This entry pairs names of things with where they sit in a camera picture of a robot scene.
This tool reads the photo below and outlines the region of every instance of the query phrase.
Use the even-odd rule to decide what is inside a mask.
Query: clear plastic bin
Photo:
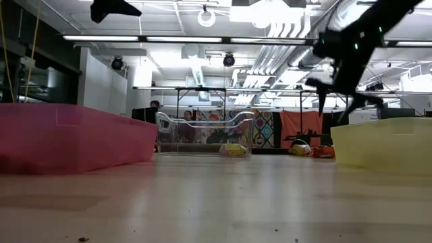
[[[229,121],[186,121],[156,114],[160,155],[250,157],[254,113],[240,112]]]

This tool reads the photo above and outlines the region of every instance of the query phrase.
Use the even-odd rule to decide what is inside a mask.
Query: debris on floor
[[[87,242],[89,238],[81,237],[78,239],[79,242]]]

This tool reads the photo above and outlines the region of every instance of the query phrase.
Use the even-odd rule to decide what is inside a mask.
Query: pink plastic bin
[[[153,156],[155,124],[64,104],[0,104],[0,114],[0,173],[80,173]]]

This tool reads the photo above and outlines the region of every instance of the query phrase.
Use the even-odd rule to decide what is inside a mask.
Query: orange object
[[[313,147],[313,157],[315,158],[334,158],[335,149],[330,146],[315,146]]]

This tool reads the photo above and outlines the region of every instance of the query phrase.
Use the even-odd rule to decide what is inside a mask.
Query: rope
[[[28,70],[28,78],[27,78],[27,83],[26,83],[26,94],[24,95],[24,102],[27,102],[27,94],[28,94],[28,84],[30,83],[30,77],[32,76],[32,62],[33,62],[33,57],[34,57],[34,50],[36,49],[36,37],[38,35],[38,28],[39,28],[39,16],[41,14],[41,5],[42,5],[42,0],[39,0],[39,4],[38,4],[38,13],[36,16],[36,27],[34,28],[34,37],[33,37],[33,48],[32,48],[32,55],[31,55],[31,60],[30,60],[30,67]]]
[[[11,81],[11,74],[9,72],[9,62],[7,61],[7,48],[6,48],[5,27],[3,25],[3,14],[2,14],[2,12],[3,12],[3,10],[1,9],[1,2],[0,2],[1,38],[3,40],[3,50],[5,51],[6,73],[7,73],[7,79],[9,80],[9,88],[11,90],[12,103],[15,103],[14,90],[13,90],[12,81]]]

